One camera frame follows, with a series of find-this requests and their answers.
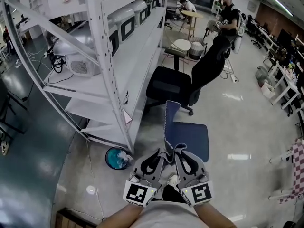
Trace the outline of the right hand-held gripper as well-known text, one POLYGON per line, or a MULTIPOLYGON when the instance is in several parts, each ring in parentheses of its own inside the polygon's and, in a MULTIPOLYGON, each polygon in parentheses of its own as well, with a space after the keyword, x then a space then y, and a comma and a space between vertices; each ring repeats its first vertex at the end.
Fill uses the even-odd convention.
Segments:
POLYGON ((205 172, 203 160, 189 151, 175 152, 174 158, 180 179, 177 188, 188 206, 194 207, 211 201, 213 182, 205 172), (191 180, 192 175, 200 176, 191 180))

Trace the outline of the grey fabric fold with zipper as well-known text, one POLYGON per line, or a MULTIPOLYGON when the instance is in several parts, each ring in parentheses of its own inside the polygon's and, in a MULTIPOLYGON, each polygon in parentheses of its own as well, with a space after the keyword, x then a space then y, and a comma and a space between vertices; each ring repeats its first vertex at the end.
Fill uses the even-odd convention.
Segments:
POLYGON ((187 145, 185 143, 179 143, 176 146, 165 143, 165 147, 159 149, 158 156, 164 158, 167 163, 174 163, 175 154, 180 153, 186 148, 187 145))

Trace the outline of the blue fabric chair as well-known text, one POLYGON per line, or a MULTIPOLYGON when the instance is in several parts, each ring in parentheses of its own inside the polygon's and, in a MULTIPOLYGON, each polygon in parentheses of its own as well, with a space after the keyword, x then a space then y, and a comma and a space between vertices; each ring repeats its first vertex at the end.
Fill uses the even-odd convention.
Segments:
POLYGON ((209 136, 204 124, 177 122, 174 117, 181 105, 174 101, 165 104, 164 142, 169 155, 173 155, 179 144, 186 146, 186 151, 201 158, 204 162, 209 160, 209 136))

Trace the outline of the black swivel chair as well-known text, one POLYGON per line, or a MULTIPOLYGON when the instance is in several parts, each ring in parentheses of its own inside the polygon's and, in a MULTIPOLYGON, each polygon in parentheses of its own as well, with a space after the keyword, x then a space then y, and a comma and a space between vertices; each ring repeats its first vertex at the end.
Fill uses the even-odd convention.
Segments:
POLYGON ((251 42, 253 43, 253 45, 256 45, 259 49, 263 47, 264 40, 262 38, 262 33, 260 32, 260 30, 257 29, 255 31, 254 39, 252 39, 251 42))

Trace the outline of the person's white shoe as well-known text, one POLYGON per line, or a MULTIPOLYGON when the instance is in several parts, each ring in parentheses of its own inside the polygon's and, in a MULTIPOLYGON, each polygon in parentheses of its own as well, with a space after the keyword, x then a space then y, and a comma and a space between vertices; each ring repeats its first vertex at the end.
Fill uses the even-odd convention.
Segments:
POLYGON ((178 179, 178 176, 177 174, 173 173, 169 176, 168 180, 167 180, 167 184, 170 185, 170 186, 173 186, 175 187, 176 184, 177 184, 177 179, 178 179))

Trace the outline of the person's black trousers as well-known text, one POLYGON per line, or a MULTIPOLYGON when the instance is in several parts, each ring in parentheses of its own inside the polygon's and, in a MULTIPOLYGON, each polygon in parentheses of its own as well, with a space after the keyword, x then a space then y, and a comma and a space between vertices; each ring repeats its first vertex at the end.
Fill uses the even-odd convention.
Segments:
POLYGON ((182 197, 182 195, 174 189, 172 185, 166 185, 162 191, 162 200, 168 202, 176 202, 176 203, 184 203, 186 201, 182 197))

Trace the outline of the black mesh waste bin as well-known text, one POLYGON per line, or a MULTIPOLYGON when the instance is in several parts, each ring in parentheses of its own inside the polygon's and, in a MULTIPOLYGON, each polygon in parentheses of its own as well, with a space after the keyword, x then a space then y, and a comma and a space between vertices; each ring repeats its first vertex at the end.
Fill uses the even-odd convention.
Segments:
POLYGON ((121 147, 111 147, 105 154, 106 164, 114 170, 124 170, 131 165, 133 158, 121 147))

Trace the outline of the wooden crate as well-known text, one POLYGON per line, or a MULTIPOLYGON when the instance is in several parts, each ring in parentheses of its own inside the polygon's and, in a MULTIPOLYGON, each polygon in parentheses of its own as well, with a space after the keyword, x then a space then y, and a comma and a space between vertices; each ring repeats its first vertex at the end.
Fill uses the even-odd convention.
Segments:
POLYGON ((61 209, 56 213, 55 228, 96 228, 97 225, 74 215, 67 209, 61 209))

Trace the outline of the white box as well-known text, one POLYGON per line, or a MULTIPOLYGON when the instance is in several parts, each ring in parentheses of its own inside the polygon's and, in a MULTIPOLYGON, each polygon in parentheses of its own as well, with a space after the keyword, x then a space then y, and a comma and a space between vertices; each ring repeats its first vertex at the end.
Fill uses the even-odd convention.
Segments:
POLYGON ((262 95, 268 99, 271 99, 276 95, 275 89, 267 82, 265 82, 262 85, 261 92, 262 92, 262 95))

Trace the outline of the white ribbed basket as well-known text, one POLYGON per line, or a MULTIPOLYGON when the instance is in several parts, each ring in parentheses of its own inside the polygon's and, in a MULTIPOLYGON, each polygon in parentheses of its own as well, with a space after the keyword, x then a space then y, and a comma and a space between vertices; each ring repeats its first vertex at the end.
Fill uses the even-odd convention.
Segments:
POLYGON ((191 47, 188 50, 189 58, 193 60, 200 60, 206 54, 207 43, 204 42, 203 38, 191 37, 190 38, 191 47))

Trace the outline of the small round white table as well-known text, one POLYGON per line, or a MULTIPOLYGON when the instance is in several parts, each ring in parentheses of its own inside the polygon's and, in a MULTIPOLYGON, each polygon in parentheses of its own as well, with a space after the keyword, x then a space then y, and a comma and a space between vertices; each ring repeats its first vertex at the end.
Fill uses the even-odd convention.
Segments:
POLYGON ((185 39, 178 39, 171 43, 170 45, 170 54, 178 57, 185 57, 191 48, 191 43, 185 39))

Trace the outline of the white backpack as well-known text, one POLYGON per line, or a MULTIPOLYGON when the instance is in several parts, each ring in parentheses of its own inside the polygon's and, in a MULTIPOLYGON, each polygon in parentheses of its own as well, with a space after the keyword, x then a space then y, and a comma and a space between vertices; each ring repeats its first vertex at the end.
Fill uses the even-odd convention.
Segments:
POLYGON ((238 14, 239 14, 239 19, 237 23, 237 33, 235 36, 235 39, 232 42, 232 51, 237 54, 239 52, 240 46, 241 46, 241 41, 242 37, 244 35, 244 19, 242 17, 241 10, 238 9, 238 14))

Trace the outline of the row of white screen appliances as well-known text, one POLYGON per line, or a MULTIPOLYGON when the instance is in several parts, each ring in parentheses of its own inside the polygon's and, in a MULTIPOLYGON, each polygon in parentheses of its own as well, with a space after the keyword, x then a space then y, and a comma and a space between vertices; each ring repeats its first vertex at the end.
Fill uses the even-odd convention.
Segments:
POLYGON ((159 0, 136 0, 108 16, 111 54, 115 55, 119 45, 124 43, 141 26, 159 5, 159 0))

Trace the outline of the round wooden table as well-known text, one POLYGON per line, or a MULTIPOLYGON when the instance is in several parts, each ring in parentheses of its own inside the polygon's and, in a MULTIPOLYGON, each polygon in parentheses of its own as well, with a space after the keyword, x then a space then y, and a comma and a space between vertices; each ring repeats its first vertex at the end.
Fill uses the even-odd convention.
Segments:
POLYGON ((181 32, 182 29, 187 29, 188 30, 188 40, 189 40, 191 36, 194 36, 194 31, 196 29, 197 19, 202 19, 203 16, 196 13, 196 12, 187 11, 187 10, 182 10, 181 13, 186 18, 183 21, 179 32, 181 32), (190 18, 190 24, 186 27, 186 22, 188 21, 188 18, 190 18))

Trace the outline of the long ceiling lamp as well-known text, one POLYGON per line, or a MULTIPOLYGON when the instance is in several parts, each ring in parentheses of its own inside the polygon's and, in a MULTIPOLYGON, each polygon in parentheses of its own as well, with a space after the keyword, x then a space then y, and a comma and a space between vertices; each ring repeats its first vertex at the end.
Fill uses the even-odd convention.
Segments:
POLYGON ((292 11, 292 6, 289 5, 288 3, 284 2, 283 0, 273 0, 276 5, 279 6, 284 12, 286 12, 289 16, 293 17, 293 11, 292 11))

